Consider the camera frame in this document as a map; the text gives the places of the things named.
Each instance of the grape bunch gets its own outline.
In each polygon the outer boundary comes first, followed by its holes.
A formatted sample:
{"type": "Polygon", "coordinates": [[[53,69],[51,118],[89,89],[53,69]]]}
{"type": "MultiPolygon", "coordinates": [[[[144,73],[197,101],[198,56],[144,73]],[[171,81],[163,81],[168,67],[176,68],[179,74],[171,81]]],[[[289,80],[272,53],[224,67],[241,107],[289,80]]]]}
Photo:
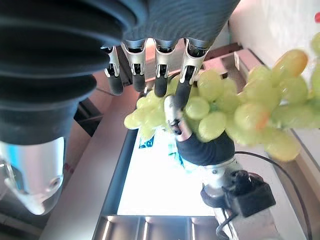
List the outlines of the grape bunch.
{"type": "MultiPolygon", "coordinates": [[[[318,59],[310,90],[301,76],[308,56],[299,49],[286,52],[272,69],[263,65],[252,69],[240,93],[233,79],[222,79],[213,69],[202,72],[196,76],[197,86],[192,86],[183,109],[188,126],[204,143],[225,131],[238,144],[261,144],[272,157],[293,160],[299,154],[300,144],[287,134],[287,129],[320,128],[320,32],[311,46],[318,59]]],[[[179,76],[171,80],[162,98],[155,96],[154,91],[140,98],[124,125],[140,128],[145,141],[157,128],[169,131],[164,99],[175,94],[178,81],[179,76]]]]}

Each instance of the white surface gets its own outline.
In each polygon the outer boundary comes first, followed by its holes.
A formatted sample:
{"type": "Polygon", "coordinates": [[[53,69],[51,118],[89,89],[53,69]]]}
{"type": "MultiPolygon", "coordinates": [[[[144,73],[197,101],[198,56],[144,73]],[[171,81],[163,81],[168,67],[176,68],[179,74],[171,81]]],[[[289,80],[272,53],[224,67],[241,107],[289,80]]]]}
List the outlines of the white surface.
{"type": "Polygon", "coordinates": [[[139,148],[135,141],[118,215],[214,216],[201,198],[202,178],[196,166],[185,166],[168,156],[172,136],[156,132],[152,147],[139,148]]]}
{"type": "Polygon", "coordinates": [[[305,50],[309,62],[303,75],[309,80],[316,60],[310,41],[320,32],[315,23],[319,11],[319,0],[241,0],[229,21],[232,40],[269,67],[290,49],[305,50]]]}
{"type": "MultiPolygon", "coordinates": [[[[244,147],[236,144],[235,150],[252,152],[268,157],[262,147],[244,147]]],[[[298,218],[274,167],[262,159],[249,155],[237,154],[236,158],[246,171],[259,174],[270,185],[276,201],[276,205],[272,206],[270,211],[274,218],[275,226],[282,238],[284,240],[305,240],[306,237],[298,218]]]]}

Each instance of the bright window light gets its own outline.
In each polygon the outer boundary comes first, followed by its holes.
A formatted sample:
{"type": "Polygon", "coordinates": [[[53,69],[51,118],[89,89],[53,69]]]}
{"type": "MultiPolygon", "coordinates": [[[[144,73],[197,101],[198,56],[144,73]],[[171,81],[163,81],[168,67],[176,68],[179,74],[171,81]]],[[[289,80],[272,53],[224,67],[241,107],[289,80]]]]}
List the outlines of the bright window light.
{"type": "Polygon", "coordinates": [[[175,138],[157,130],[141,143],[138,133],[118,207],[118,215],[214,216],[200,195],[199,168],[181,161],[175,138]]]}

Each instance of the red object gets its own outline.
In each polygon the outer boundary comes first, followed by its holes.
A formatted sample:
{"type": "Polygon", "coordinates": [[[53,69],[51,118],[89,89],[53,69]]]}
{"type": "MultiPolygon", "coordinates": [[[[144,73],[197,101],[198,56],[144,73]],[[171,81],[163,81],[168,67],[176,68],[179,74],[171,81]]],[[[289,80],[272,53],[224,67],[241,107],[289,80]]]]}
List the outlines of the red object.
{"type": "Polygon", "coordinates": [[[64,170],[66,170],[68,172],[69,169],[70,169],[70,165],[68,163],[65,163],[64,164],[64,170]]]}
{"type": "Polygon", "coordinates": [[[314,21],[315,21],[317,24],[320,24],[320,12],[317,12],[317,13],[314,15],[314,21]]]}

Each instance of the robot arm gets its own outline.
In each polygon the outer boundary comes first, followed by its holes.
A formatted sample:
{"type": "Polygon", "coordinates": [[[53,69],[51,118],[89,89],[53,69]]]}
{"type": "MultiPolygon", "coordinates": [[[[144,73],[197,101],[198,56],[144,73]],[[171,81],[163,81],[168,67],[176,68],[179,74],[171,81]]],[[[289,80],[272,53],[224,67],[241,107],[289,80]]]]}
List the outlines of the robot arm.
{"type": "MultiPolygon", "coordinates": [[[[174,100],[184,107],[206,53],[238,2],[2,0],[0,147],[7,186],[34,214],[55,206],[73,116],[96,87],[91,74],[105,69],[111,91],[123,91],[115,48],[121,43],[140,92],[145,39],[155,39],[155,93],[163,96],[171,54],[177,40],[186,39],[174,100]]],[[[187,142],[197,145],[194,139],[187,142]]]]}
{"type": "Polygon", "coordinates": [[[259,175],[242,168],[234,156],[234,143],[225,132],[212,141],[199,141],[174,103],[175,96],[172,95],[164,100],[166,121],[175,134],[177,150],[183,159],[205,169],[207,183],[203,184],[200,194],[204,203],[214,208],[221,224],[217,235],[227,240],[279,239],[276,228],[269,226],[273,219],[268,208],[276,204],[270,186],[259,175]],[[243,235],[241,230],[245,225],[228,226],[233,220],[249,223],[253,232],[260,233],[243,235]],[[224,224],[229,227],[227,238],[222,234],[224,224]]]}

